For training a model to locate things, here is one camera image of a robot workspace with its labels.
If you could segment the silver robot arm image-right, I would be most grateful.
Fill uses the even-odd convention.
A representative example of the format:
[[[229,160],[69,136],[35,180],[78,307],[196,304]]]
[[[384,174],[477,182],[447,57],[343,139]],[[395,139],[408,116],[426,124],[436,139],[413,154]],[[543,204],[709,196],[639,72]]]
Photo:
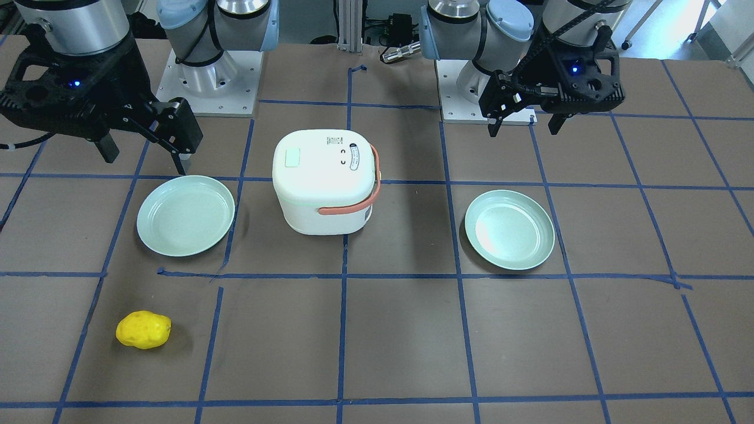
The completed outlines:
[[[495,137],[530,105],[556,135],[577,114],[610,112],[626,98],[613,29],[629,1],[545,1],[541,19],[520,1],[429,1],[419,42],[427,59],[464,60],[460,90]]]

